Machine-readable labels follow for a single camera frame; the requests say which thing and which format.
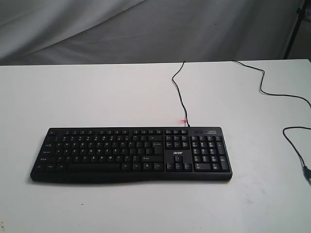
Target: spacebar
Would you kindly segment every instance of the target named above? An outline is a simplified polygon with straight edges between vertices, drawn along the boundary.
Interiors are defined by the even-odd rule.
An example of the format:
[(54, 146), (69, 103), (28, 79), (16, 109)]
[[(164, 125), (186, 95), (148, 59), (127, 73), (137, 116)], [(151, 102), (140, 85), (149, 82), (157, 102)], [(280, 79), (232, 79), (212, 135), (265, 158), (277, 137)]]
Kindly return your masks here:
[(120, 171), (120, 164), (69, 164), (68, 171)]

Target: keyboard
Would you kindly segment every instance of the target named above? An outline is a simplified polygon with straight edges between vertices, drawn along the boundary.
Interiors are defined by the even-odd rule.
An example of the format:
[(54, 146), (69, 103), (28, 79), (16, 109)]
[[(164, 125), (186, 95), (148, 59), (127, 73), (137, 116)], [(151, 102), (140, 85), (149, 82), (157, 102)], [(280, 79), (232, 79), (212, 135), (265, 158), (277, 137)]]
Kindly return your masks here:
[(219, 127), (50, 128), (31, 171), (48, 183), (231, 177)]

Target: keyboard cable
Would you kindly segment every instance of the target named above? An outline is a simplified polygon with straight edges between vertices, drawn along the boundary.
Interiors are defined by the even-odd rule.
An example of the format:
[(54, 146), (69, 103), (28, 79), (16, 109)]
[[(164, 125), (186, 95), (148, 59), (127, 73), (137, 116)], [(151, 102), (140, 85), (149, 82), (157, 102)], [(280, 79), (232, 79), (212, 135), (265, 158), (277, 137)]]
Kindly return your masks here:
[[(251, 68), (251, 69), (255, 69), (255, 70), (258, 70), (262, 73), (262, 78), (261, 78), (261, 82), (260, 82), (260, 88), (259, 88), (259, 92), (260, 93), (264, 93), (266, 95), (269, 95), (269, 96), (286, 96), (286, 97), (293, 97), (293, 98), (299, 98), (301, 100), (304, 100), (305, 102), (307, 102), (307, 104), (309, 105), (309, 107), (311, 108), (311, 104), (310, 102), (301, 97), (301, 96), (295, 96), (295, 95), (287, 95), (287, 94), (273, 94), (273, 93), (268, 93), (268, 92), (265, 92), (263, 91), (262, 89), (262, 82), (263, 82), (263, 78), (264, 78), (264, 75), (265, 75), (265, 71), (263, 69), (259, 69), (259, 68), (256, 68), (256, 67), (252, 67), (252, 66), (248, 66), (248, 65), (245, 65), (243, 64), (242, 62), (238, 62), (238, 61), (232, 61), (234, 63), (238, 63), (239, 65), (241, 66), (244, 66), (244, 67), (248, 67), (248, 68)], [(306, 166), (305, 164), (305, 161), (303, 160), (301, 154), (299, 153), (299, 151), (297, 150), (297, 148), (295, 147), (295, 145), (292, 143), (292, 141), (288, 138), (288, 136), (285, 134), (285, 131), (287, 130), (290, 130), (290, 129), (305, 129), (305, 130), (311, 130), (311, 128), (308, 128), (308, 127), (303, 127), (303, 126), (290, 126), (290, 127), (286, 127), (283, 129), (283, 135), (284, 137), (286, 138), (286, 140), (290, 143), (290, 145), (292, 146), (292, 148), (295, 150), (295, 152), (297, 153), (298, 155), (298, 158), (300, 159), (300, 163), (302, 165), (302, 170), (303, 170), (303, 173), (307, 179), (307, 181), (309, 182), (309, 184), (311, 185), (311, 170), (308, 169), (308, 167)]]
[(181, 103), (181, 106), (183, 106), (184, 108), (184, 111), (185, 111), (185, 116), (186, 116), (186, 123), (188, 125), (188, 127), (190, 127), (190, 124), (188, 122), (188, 114), (187, 114), (187, 110), (186, 110), (186, 107), (184, 106), (184, 103), (183, 103), (183, 100), (181, 98), (181, 94), (180, 94), (180, 91), (179, 91), (179, 87), (177, 85), (177, 83), (174, 81), (174, 77), (181, 71), (181, 69), (183, 68), (184, 64), (185, 64), (186, 61), (183, 62), (183, 64), (181, 65), (181, 68), (177, 71), (177, 73), (174, 74), (174, 76), (172, 77), (172, 82), (173, 84), (175, 85), (177, 91), (178, 91), (178, 95), (179, 95), (179, 99), (180, 99), (180, 103)]

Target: table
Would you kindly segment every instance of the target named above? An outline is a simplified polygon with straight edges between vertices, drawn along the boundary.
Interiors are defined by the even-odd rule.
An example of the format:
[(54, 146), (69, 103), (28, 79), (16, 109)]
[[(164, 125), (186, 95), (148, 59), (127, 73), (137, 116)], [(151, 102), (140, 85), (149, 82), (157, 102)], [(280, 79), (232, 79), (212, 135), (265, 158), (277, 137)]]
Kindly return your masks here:
[[(311, 100), (308, 60), (247, 61), (263, 89)], [(192, 126), (223, 129), (228, 183), (64, 185), (29, 175), (49, 127), (181, 126), (181, 63), (0, 67), (0, 233), (311, 231), (311, 187), (286, 126), (310, 127), (301, 100), (259, 93), (261, 73), (186, 63), (175, 80)], [(311, 132), (288, 131), (311, 166)]]

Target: gray fabric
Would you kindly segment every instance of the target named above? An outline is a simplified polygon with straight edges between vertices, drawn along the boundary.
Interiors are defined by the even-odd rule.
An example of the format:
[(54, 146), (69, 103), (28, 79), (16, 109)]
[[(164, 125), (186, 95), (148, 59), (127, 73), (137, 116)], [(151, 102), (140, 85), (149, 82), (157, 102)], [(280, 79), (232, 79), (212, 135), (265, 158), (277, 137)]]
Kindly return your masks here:
[[(23, 46), (1, 52), (0, 57), (8, 65), (281, 59), (302, 1), (113, 0), (118, 2), (114, 9), (110, 1), (54, 1), (58, 17), (49, 20), (55, 26), (42, 28), (47, 33), (39, 36), (39, 43), (37, 36), (28, 39), (30, 48), (19, 41)], [(78, 13), (68, 14), (71, 9)]]

